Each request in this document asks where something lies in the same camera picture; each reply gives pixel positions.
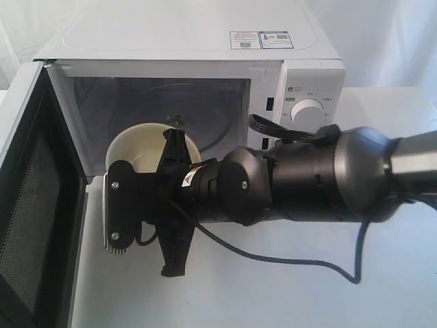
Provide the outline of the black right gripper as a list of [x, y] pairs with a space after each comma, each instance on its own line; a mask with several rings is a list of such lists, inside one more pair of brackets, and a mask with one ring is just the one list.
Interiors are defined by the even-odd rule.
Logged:
[[153, 225], [165, 261], [161, 275], [180, 277], [185, 275], [195, 226], [183, 218], [172, 203], [188, 209], [188, 190], [193, 184], [187, 183], [185, 178], [205, 163], [191, 164], [183, 130], [169, 128], [163, 136], [166, 142], [159, 161], [159, 172], [136, 174], [136, 235], [142, 235], [144, 222]]

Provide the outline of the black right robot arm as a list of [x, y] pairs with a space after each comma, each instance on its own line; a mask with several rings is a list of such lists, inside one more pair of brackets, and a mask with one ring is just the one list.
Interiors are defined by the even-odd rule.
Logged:
[[390, 139], [370, 128], [316, 134], [275, 128], [269, 150], [238, 147], [221, 160], [194, 163], [184, 131], [167, 129], [156, 171], [142, 179], [147, 218], [155, 226], [165, 277], [185, 274], [195, 230], [209, 219], [252, 226], [272, 219], [358, 222], [353, 284], [361, 279], [370, 223], [405, 203], [436, 206], [433, 133]]

